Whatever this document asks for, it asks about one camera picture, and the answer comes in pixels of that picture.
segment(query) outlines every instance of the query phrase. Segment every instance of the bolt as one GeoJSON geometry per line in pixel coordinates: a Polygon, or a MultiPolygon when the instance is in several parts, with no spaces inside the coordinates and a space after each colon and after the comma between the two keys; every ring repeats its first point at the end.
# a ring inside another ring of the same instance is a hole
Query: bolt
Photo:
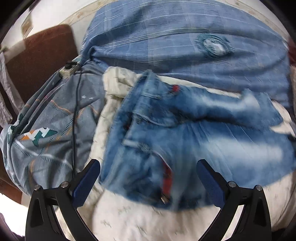
{"type": "Polygon", "coordinates": [[[234,187],[237,186],[237,184],[236,184],[235,182],[233,182],[233,181],[230,181],[230,182],[228,183],[228,185],[229,185],[230,187],[232,187],[232,188],[234,188],[234,187]]]}
{"type": "Polygon", "coordinates": [[[256,189],[258,190],[258,191],[262,191],[262,187],[260,186],[260,185],[256,185],[256,189]]]}
{"type": "Polygon", "coordinates": [[[66,188],[67,186],[69,186],[69,183],[67,181],[61,183],[62,188],[66,188]]]}
{"type": "Polygon", "coordinates": [[[38,184],[34,186],[34,190],[35,190],[35,191],[38,191],[40,188],[41,188],[41,186],[38,185],[38,184]]]}
{"type": "Polygon", "coordinates": [[[161,195],[161,201],[162,201],[164,204],[167,204],[167,203],[169,202],[168,198],[167,198],[164,194],[161,195]]]}

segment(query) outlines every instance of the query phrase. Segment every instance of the electrical cord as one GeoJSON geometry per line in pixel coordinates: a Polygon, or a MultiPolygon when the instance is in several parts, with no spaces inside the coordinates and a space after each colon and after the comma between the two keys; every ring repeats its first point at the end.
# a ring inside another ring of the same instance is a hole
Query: electrical cord
{"type": "Polygon", "coordinates": [[[81,81],[81,74],[82,74],[82,69],[81,66],[79,66],[80,74],[79,74],[79,79],[78,79],[78,84],[76,86],[76,104],[73,112],[73,120],[72,120],[72,177],[74,178],[76,175],[76,167],[75,167],[75,159],[76,159],[76,144],[75,144],[75,120],[76,120],[76,112],[78,109],[78,89],[80,86],[80,81],[81,81]]]}

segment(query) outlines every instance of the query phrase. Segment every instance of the brown cushion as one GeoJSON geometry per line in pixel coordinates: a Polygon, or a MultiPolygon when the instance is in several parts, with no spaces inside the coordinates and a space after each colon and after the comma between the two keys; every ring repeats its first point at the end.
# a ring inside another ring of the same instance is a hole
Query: brown cushion
{"type": "Polygon", "coordinates": [[[24,40],[25,50],[7,64],[8,73],[24,102],[69,60],[77,49],[69,25],[58,25],[24,40]]]}

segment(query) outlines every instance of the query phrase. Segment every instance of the white comforter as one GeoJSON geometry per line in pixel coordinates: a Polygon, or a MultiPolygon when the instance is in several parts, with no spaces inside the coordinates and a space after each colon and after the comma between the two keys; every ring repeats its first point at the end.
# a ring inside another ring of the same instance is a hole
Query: white comforter
{"type": "MultiPolygon", "coordinates": [[[[114,115],[139,76],[130,70],[119,67],[110,67],[104,73],[106,105],[99,118],[89,160],[97,159],[102,165],[105,145],[114,115]]],[[[169,84],[204,88],[185,80],[163,76],[160,76],[160,79],[169,84]]],[[[239,96],[236,93],[216,89],[207,88],[207,90],[217,94],[239,96]]],[[[272,129],[275,132],[294,135],[289,125],[291,118],[288,112],[276,102],[273,102],[273,105],[282,115],[284,122],[272,129]]],[[[295,183],[296,172],[264,187],[273,230],[286,227],[296,212],[295,183]]],[[[99,241],[197,241],[209,227],[219,208],[208,206],[174,213],[129,201],[120,195],[104,190],[96,183],[84,206],[78,208],[78,211],[99,241]]],[[[224,240],[232,235],[241,211],[242,207],[239,207],[223,238],[224,240]]],[[[57,217],[66,237],[73,240],[59,210],[57,217]]]]}

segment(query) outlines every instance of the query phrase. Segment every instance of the jeans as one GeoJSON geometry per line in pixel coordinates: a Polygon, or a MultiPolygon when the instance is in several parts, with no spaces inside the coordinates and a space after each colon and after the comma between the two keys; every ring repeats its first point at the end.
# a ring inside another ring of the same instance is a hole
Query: jeans
{"type": "Polygon", "coordinates": [[[169,85],[146,71],[123,101],[111,126],[100,183],[110,191],[155,207],[179,210],[210,204],[196,174],[206,159],[226,181],[265,186],[295,169],[282,122],[265,93],[240,98],[169,85]],[[161,200],[165,168],[172,184],[161,200]]]}

